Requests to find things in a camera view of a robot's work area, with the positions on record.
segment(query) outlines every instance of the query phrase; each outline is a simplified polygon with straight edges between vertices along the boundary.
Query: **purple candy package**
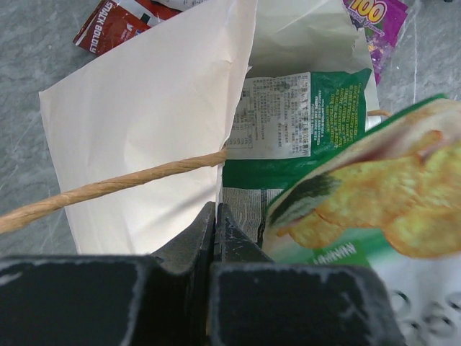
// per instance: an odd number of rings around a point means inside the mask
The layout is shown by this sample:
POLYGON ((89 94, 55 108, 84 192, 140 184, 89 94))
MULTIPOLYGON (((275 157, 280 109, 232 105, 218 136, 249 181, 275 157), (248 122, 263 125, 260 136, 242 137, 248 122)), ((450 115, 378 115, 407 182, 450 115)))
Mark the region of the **purple candy package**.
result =
POLYGON ((384 63, 397 45, 398 33, 407 17, 407 6, 399 0, 343 0, 352 23, 363 27, 375 69, 376 82, 384 63))

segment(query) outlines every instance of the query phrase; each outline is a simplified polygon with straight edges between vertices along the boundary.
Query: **gray marbled tabletop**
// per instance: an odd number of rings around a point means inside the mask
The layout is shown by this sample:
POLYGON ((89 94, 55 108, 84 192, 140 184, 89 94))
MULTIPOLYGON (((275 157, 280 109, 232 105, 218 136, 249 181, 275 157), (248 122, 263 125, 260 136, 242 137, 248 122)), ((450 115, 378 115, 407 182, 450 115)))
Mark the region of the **gray marbled tabletop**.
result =
MULTIPOLYGON (((1 0, 0 214, 59 192, 40 119, 38 92, 93 56, 72 39, 99 0, 1 0)), ((408 0, 397 49, 378 87, 395 112, 445 92, 461 98, 461 1, 408 0)), ((73 254, 63 211, 0 235, 0 255, 73 254)))

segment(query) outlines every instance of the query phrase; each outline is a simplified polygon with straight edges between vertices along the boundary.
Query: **gray surface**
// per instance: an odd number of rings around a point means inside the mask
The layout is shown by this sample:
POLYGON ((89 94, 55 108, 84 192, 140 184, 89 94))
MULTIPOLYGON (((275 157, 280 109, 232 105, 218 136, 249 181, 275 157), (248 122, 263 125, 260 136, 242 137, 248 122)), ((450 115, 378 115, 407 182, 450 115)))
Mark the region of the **gray surface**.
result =
MULTIPOLYGON (((0 1, 0 214, 59 192, 37 92, 93 56, 72 39, 99 0, 0 1)), ((379 85, 395 112, 439 92, 461 98, 461 1, 407 0, 410 16, 379 85)), ((0 255, 75 253, 64 212, 0 235, 0 255)))

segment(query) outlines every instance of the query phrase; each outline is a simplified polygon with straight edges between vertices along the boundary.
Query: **black object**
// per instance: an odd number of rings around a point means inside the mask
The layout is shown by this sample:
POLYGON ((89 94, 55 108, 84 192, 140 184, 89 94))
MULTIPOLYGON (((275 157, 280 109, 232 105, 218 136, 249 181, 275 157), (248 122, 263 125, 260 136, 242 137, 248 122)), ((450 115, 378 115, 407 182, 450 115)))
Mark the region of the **black object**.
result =
POLYGON ((384 286, 271 262, 221 205, 144 257, 0 261, 0 345, 404 345, 384 286))

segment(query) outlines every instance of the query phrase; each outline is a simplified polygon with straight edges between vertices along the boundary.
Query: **red wrapper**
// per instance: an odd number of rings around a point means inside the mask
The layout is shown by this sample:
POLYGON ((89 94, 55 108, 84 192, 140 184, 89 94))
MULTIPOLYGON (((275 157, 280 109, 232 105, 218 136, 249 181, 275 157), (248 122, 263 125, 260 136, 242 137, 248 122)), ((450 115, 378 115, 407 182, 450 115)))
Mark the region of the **red wrapper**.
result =
POLYGON ((73 43, 100 56, 178 13, 150 0, 101 0, 73 43))

